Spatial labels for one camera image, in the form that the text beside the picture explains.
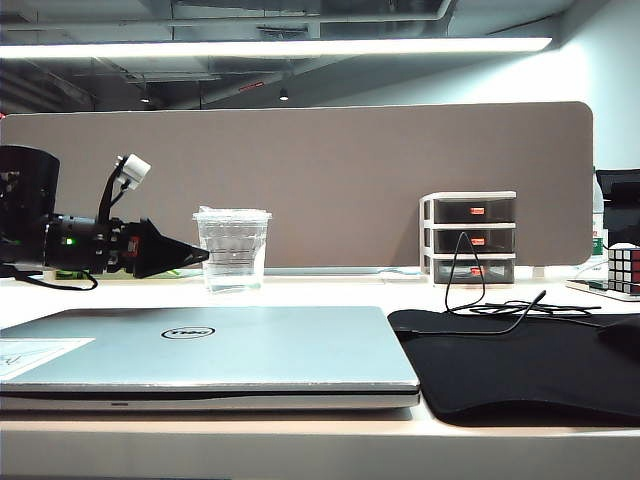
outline desk organizer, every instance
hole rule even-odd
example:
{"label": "desk organizer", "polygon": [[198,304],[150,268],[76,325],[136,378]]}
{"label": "desk organizer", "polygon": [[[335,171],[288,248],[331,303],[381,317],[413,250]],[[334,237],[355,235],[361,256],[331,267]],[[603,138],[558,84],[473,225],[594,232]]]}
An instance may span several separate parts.
{"label": "desk organizer", "polygon": [[440,192],[420,199],[420,270],[434,283],[513,283],[515,266],[515,192]]}

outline black mouse pad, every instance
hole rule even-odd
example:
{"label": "black mouse pad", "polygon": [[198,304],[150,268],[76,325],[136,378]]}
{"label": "black mouse pad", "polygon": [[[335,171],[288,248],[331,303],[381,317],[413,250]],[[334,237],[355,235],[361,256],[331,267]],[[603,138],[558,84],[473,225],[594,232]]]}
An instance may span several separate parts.
{"label": "black mouse pad", "polygon": [[[588,321],[610,325],[632,316]],[[495,331],[515,319],[424,310],[389,315],[394,329],[421,331]],[[445,422],[640,425],[640,360],[602,341],[597,328],[527,319],[504,336],[400,338],[431,411]]]}

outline cup lid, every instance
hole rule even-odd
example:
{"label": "cup lid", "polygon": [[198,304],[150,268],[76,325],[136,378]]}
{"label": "cup lid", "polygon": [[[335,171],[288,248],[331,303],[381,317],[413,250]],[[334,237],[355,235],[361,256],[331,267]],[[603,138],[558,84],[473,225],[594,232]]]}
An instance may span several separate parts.
{"label": "cup lid", "polygon": [[266,210],[254,208],[211,208],[201,206],[193,219],[204,222],[266,222],[271,218]]}

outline white desk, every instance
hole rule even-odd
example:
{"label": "white desk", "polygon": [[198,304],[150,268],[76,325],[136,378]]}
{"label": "white desk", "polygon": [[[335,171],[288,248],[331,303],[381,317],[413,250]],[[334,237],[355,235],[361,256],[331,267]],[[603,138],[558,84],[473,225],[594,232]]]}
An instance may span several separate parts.
{"label": "white desk", "polygon": [[[628,304],[553,280],[518,280],[487,300]],[[477,290],[457,290],[466,302]],[[443,309],[444,289],[393,274],[268,277],[261,290],[207,293],[198,278],[103,282],[92,292],[0,280],[0,326],[66,308],[206,305],[378,305]],[[640,477],[640,429],[462,428],[424,404],[396,412],[145,416],[23,416],[0,422],[0,473],[12,476],[233,479],[631,479]]]}

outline silver laptop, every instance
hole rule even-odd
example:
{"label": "silver laptop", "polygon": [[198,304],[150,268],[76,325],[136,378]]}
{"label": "silver laptop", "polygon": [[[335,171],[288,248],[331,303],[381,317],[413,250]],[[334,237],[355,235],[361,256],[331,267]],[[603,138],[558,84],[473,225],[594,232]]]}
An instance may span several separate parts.
{"label": "silver laptop", "polygon": [[0,410],[393,408],[418,379],[375,307],[67,310],[0,331]]}

